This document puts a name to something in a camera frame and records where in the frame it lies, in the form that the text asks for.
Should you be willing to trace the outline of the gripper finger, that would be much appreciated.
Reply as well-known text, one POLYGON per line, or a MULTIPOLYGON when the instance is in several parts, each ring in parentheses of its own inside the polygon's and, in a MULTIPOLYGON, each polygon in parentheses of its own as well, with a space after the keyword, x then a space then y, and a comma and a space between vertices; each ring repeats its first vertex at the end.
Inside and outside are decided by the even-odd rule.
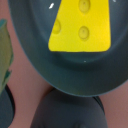
POLYGON ((0 20, 0 94, 3 92, 9 81, 11 71, 9 70, 13 62, 13 49, 10 35, 7 29, 7 21, 0 20))

